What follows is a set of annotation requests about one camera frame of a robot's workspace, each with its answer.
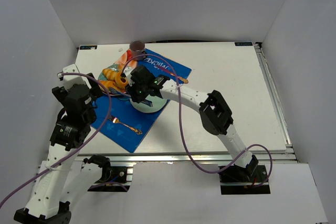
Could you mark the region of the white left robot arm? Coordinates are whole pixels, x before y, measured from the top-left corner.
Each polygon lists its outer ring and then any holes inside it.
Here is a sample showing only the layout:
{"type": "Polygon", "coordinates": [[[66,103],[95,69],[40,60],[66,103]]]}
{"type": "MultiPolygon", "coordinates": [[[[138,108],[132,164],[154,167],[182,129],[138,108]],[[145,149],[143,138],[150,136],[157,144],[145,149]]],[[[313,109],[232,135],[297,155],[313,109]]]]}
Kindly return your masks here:
{"type": "Polygon", "coordinates": [[[91,139],[91,124],[97,119],[97,98],[103,85],[93,74],[60,73],[62,87],[52,93],[61,103],[56,124],[50,137],[45,170],[35,176],[38,181],[31,199],[16,210],[19,223],[69,223],[71,211],[87,190],[111,175],[110,160],[102,155],[84,159],[84,168],[69,184],[66,180],[81,148],[91,139]]]}

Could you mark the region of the metal tongs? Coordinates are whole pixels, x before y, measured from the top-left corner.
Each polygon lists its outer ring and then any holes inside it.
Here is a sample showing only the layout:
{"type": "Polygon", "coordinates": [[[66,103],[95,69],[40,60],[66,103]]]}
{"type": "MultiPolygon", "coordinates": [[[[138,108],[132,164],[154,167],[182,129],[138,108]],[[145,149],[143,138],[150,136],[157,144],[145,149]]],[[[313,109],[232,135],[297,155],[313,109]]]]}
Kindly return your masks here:
{"type": "MultiPolygon", "coordinates": [[[[113,95],[121,95],[121,96],[130,98],[130,100],[132,101],[131,96],[129,94],[127,94],[127,93],[123,93],[121,91],[118,91],[118,90],[114,89],[113,87],[109,87],[108,90],[113,95]]],[[[145,105],[147,105],[149,107],[153,107],[153,103],[151,101],[147,100],[147,99],[144,99],[144,100],[140,101],[140,103],[145,104],[145,105]]]]}

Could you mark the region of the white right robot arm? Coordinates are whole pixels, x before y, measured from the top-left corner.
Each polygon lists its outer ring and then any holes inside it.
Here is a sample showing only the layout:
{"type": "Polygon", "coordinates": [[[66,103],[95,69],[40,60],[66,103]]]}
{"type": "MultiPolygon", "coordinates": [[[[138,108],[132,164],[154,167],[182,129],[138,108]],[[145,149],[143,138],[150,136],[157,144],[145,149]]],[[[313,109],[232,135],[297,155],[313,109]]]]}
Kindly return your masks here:
{"type": "Polygon", "coordinates": [[[219,91],[205,93],[193,90],[180,83],[176,72],[172,76],[155,76],[144,65],[135,68],[124,67],[122,76],[128,81],[127,93],[136,103],[147,96],[178,102],[196,111],[203,128],[215,135],[224,144],[233,159],[229,165],[234,178],[239,182],[248,182],[258,166],[258,159],[248,150],[234,126],[232,111],[219,91]]]}

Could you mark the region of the long bread roll front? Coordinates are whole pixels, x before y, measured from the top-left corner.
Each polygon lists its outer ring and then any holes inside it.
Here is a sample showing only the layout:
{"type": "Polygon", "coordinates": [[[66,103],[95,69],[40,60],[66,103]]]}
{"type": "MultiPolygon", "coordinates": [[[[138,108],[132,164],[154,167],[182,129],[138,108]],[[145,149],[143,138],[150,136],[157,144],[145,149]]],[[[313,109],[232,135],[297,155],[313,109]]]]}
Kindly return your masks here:
{"type": "Polygon", "coordinates": [[[113,81],[100,80],[100,83],[109,91],[111,95],[116,95],[117,87],[113,81]]]}

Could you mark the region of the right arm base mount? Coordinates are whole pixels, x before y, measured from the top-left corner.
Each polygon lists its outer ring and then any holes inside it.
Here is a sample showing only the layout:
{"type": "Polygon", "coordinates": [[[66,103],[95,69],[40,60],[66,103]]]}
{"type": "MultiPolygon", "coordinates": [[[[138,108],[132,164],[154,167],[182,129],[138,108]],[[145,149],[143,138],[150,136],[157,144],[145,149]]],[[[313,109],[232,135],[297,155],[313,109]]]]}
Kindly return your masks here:
{"type": "Polygon", "coordinates": [[[262,182],[268,176],[265,165],[258,165],[251,176],[239,175],[237,169],[231,166],[219,173],[220,192],[222,195],[268,195],[271,194],[269,182],[262,182]]]}

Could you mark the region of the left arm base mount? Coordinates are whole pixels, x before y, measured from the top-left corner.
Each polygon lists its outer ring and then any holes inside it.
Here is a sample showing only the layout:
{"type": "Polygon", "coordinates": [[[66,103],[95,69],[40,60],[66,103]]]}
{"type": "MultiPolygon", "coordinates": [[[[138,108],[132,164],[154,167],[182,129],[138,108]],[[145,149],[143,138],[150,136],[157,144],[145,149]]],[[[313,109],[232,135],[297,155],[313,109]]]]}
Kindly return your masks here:
{"type": "Polygon", "coordinates": [[[131,184],[132,168],[127,166],[111,166],[110,170],[96,181],[89,192],[123,192],[126,193],[131,184]]]}

